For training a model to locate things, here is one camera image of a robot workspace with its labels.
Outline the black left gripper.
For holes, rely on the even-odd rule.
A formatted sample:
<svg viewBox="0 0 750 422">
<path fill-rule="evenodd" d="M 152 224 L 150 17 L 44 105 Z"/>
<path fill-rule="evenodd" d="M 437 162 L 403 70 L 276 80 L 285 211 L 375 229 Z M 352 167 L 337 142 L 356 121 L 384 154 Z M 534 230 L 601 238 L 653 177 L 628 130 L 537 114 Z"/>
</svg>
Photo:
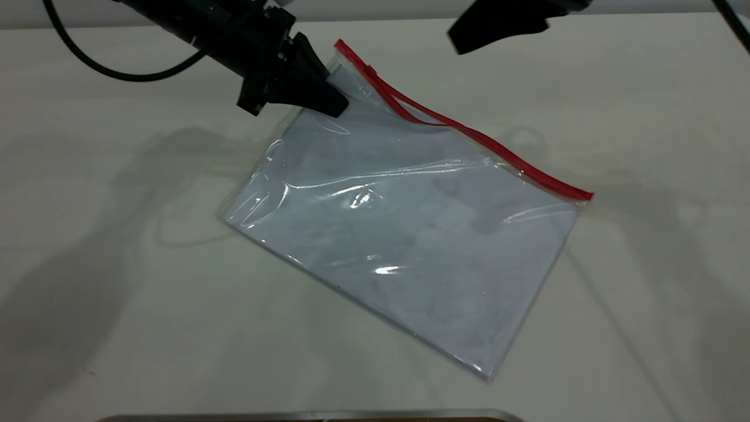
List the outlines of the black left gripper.
<svg viewBox="0 0 750 422">
<path fill-rule="evenodd" d="M 288 40 L 295 17 L 281 6 L 259 4 L 240 32 L 241 58 L 246 62 L 238 106 L 255 117 L 266 103 L 340 117 L 349 101 L 329 83 L 330 71 L 310 40 L 302 33 Z"/>
</svg>

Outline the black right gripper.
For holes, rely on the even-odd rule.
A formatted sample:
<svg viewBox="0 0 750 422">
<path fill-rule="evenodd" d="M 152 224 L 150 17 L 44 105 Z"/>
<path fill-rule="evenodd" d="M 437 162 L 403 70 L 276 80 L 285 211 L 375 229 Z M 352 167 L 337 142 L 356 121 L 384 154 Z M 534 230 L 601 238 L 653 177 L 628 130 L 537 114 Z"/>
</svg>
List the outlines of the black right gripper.
<svg viewBox="0 0 750 422">
<path fill-rule="evenodd" d="M 476 1 L 448 29 L 458 55 L 506 38 L 544 32 L 554 17 L 581 12 L 590 1 Z"/>
</svg>

